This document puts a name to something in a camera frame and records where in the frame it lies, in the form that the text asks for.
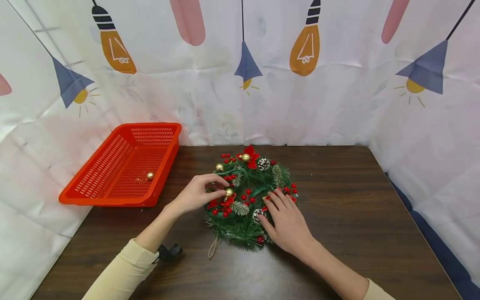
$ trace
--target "light bulb print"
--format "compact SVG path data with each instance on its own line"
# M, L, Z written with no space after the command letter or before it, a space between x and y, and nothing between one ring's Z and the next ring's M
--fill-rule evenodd
M305 27L300 32L290 52L290 69L300 76L311 74L317 66L318 55L320 54L319 15L320 0L313 0L308 9Z
M12 92L12 88L8 84L7 80L5 77L3 77L2 74L0 74L0 96L5 96L8 95Z
M243 85L240 88L243 88L247 92L247 95L250 96L250 92L247 90L249 87L259 90L259 87L253 86L252 78L263 76L262 72L258 68L257 64L253 60L252 54L245 43L245 30L243 24L243 0L241 1L241 27L242 27L242 43L241 43L241 58L240 63L235 71L234 75L241 76L243 78Z
M87 87L93 84L94 81L77 72L67 69L55 57L51 57L59 83L60 96L65 108L68 108L72 103L76 103L79 105L78 117L81 117L82 115L82 108L88 113L88 104L96 105L93 101L87 101L89 96ZM90 90L90 96L100 96L100 94L92 94L95 90L95 88Z
M100 40L105 58L110 66L125 74L137 73L137 68L123 44L112 18L109 13L101 6L98 6L95 0L92 0L93 19L100 30Z
M384 44L390 43L392 40L403 14L407 9L410 0L393 0L387 19L385 20L384 29L382 30L382 42Z
M205 24L198 0L170 0L181 38L192 46L205 41Z
M470 0L467 8L463 11L463 14L460 16L444 41L422 54L411 64L397 73L399 76L407 77L407 81L405 82L405 85L397 86L394 89L406 89L406 91L402 91L403 93L400 97L408 95L408 104L411 103L412 98L414 97L425 108L425 104L417 94L426 89L441 95L444 93L443 71L448 42L474 2L475 0Z

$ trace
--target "cream sleeve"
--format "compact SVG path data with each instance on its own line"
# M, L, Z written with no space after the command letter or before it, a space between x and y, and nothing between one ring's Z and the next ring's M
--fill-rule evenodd
M363 300L395 300L392 296L387 294L381 287L376 285L373 281L368 279L368 289Z
M83 300L127 300L153 271L157 258L158 252L153 254L130 240L95 280Z

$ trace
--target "christmas wreath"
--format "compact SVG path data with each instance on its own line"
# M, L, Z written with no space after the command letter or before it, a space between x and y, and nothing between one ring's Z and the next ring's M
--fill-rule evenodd
M272 222L264 205L264 201L270 200L267 193L279 187L296 202L296 185L291 182L287 168L261 157L252 146L236 156L222 154L222 158L223 163L216 165L214 173L228 181L230 188L226 189L225 197L205 205L205 222L215 234L213 253L220 240L257 251L264 242L272 243L257 217L262 214Z

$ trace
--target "red poinsettia flower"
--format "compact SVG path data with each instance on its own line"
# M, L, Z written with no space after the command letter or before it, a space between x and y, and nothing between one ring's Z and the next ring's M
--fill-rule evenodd
M229 204L232 204L234 199L235 199L235 196L237 196L236 193L233 194L233 196L231 196L230 198L228 198L226 201L223 201L223 197L222 198L218 198L218 199L213 199L212 201L210 201L208 203L208 206L207 206L207 209L210 209L210 208L213 208L217 205L221 205L221 206L225 206L225 203L229 203Z
M247 163L247 167L249 167L250 169L256 169L257 168L257 163L255 162L255 160L257 160L257 158L260 157L260 154L255 153L255 150L253 149L252 145L245 148L243 153L246 153L246 154L250 155L250 161ZM241 159L240 155L242 155L242 153L237 154L238 159Z

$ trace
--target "wooden table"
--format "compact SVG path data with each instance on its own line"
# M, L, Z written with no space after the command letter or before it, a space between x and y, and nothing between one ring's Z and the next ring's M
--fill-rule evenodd
M153 208L92 209L34 300L81 299L129 239L142 231L196 174L220 154L243 147L181 147ZM362 146L274 147L256 152L291 170L312 234L336 257L400 299L460 299L371 152ZM164 241L183 257L161 264L132 299L338 299L297 259L267 245L249 253L221 243L202 210L183 216Z

